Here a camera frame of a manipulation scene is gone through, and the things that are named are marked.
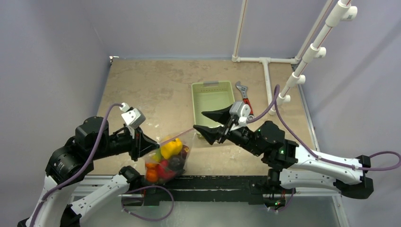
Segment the green orange toy mango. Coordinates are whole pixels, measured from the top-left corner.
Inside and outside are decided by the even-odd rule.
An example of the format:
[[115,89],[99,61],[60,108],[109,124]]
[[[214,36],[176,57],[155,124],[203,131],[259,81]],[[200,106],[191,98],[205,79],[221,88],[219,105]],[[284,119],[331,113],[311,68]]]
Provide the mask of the green orange toy mango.
[[163,156],[161,155],[160,149],[157,149],[155,153],[151,156],[152,160],[155,161],[156,163],[159,163],[162,159]]

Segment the dark purple toy plum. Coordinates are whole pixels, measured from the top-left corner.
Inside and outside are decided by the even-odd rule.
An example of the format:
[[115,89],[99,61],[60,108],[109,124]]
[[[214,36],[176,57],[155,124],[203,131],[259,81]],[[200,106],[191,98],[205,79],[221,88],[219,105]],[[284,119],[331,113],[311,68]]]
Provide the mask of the dark purple toy plum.
[[168,160],[168,168],[173,171],[182,170],[185,165],[185,159],[181,156],[174,155]]

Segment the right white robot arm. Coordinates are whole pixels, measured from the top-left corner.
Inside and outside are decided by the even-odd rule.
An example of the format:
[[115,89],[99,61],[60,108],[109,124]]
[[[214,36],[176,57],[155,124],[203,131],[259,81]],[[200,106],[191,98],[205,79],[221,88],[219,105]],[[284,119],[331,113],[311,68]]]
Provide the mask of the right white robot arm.
[[194,125],[210,144],[226,140],[243,148],[270,169],[262,186],[272,193],[297,187],[324,188],[352,199],[367,199],[374,191],[366,168],[371,166],[365,155],[342,158],[321,152],[309,152],[306,147],[285,138],[285,132],[272,121],[265,121],[257,130],[242,126],[230,107],[204,111],[202,115],[218,122],[215,128]]

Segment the clear zip top bag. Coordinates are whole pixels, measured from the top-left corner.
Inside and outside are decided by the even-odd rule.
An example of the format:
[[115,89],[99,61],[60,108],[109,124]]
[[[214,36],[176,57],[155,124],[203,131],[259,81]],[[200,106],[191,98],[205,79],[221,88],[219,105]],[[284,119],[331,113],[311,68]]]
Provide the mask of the clear zip top bag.
[[183,175],[195,138],[194,129],[170,133],[161,138],[160,147],[144,157],[145,183],[165,184]]

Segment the orange toy pumpkin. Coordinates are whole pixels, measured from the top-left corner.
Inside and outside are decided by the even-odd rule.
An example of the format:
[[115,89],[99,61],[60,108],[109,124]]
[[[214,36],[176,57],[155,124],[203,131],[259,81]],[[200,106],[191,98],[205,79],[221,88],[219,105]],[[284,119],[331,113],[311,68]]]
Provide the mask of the orange toy pumpkin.
[[145,163],[145,178],[150,183],[156,183],[158,181],[157,166],[157,163]]

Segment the red toy tomato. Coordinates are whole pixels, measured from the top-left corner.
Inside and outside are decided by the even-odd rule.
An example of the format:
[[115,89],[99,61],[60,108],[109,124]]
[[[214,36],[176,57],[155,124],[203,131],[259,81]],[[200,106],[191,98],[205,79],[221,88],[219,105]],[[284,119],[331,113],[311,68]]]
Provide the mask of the red toy tomato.
[[167,182],[175,177],[175,171],[168,168],[168,161],[161,160],[157,166],[158,177],[160,181]]

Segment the green plastic basket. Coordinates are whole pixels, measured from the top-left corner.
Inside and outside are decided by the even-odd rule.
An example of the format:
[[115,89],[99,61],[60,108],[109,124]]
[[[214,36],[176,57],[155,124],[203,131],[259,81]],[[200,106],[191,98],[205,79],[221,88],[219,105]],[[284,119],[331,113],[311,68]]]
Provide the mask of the green plastic basket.
[[191,85],[194,124],[215,128],[221,124],[202,115],[230,106],[234,101],[232,84],[228,80],[196,82]]

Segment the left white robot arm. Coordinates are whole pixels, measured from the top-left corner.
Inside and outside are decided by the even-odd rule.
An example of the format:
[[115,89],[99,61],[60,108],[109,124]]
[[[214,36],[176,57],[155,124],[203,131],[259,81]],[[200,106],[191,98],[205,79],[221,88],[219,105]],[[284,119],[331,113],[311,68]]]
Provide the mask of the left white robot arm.
[[93,116],[75,129],[64,146],[55,150],[45,169],[44,188],[36,205],[36,219],[26,218],[19,227],[79,227],[112,197],[136,193],[144,178],[133,167],[124,166],[111,181],[84,198],[70,203],[70,197],[85,176],[94,170],[94,161],[128,153],[132,160],[158,149],[159,144],[141,128],[131,134],[123,126],[109,134],[109,123]]

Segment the yellow toy bell pepper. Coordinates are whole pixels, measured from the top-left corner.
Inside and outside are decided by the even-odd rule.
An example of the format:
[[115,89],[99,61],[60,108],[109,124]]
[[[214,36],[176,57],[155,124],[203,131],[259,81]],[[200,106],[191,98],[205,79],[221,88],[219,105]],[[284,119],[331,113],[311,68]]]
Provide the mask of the yellow toy bell pepper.
[[178,155],[183,148],[183,143],[179,138],[168,142],[160,148],[160,153],[164,159],[169,159],[173,155]]

